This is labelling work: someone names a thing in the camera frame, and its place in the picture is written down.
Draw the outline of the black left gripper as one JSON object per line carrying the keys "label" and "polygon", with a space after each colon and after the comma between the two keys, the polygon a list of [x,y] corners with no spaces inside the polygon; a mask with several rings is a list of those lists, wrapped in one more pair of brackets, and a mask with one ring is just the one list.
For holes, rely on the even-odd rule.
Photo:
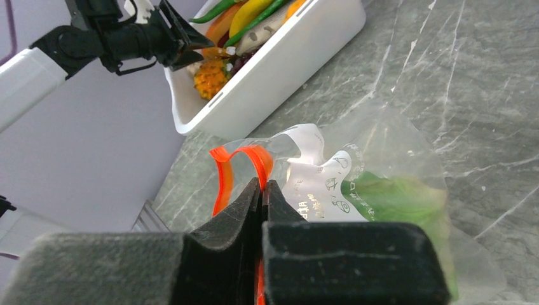
{"label": "black left gripper", "polygon": [[172,71],[203,60],[202,49],[214,43],[183,19],[168,1],[149,10],[142,29],[149,40],[152,57]]}

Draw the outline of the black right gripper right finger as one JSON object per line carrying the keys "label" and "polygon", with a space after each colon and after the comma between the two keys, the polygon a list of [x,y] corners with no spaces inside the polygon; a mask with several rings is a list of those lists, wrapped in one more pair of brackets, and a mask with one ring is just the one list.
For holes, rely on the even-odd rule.
{"label": "black right gripper right finger", "polygon": [[266,304],[448,304],[426,233],[405,222],[308,222],[271,180],[261,226]]}

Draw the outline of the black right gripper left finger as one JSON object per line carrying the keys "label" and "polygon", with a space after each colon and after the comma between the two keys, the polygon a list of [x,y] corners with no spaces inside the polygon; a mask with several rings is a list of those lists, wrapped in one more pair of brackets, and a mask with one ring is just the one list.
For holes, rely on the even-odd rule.
{"label": "black right gripper left finger", "polygon": [[2,304],[255,304],[257,209],[252,179],[198,229],[59,233],[38,238]]}

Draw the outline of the clear zip bag orange zipper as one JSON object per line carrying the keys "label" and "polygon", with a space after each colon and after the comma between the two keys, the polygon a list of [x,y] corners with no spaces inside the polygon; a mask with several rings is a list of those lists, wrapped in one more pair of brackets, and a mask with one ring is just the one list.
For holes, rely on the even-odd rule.
{"label": "clear zip bag orange zipper", "polygon": [[420,131],[386,104],[364,104],[327,125],[300,123],[271,137],[210,150],[219,177],[219,213],[253,178],[277,182],[310,222],[408,222],[433,243],[453,304],[501,292],[505,275],[488,251],[456,229],[438,155]]}

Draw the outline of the green napa cabbage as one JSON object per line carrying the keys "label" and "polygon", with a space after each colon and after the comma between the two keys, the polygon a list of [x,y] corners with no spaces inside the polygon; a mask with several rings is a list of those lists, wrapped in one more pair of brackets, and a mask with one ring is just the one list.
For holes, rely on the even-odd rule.
{"label": "green napa cabbage", "polygon": [[368,221],[409,222],[424,230],[436,251],[452,299],[459,298],[445,189],[430,187],[412,176],[385,178],[364,172],[347,177],[341,183],[341,192]]}

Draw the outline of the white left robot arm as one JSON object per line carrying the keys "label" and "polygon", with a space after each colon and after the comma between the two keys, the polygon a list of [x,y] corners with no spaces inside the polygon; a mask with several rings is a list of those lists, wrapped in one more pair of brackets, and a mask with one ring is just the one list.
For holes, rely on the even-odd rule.
{"label": "white left robot arm", "polygon": [[127,60],[173,71],[202,60],[213,43],[168,1],[68,1],[69,25],[47,32],[1,61],[1,129],[9,128],[94,60],[123,76]]}

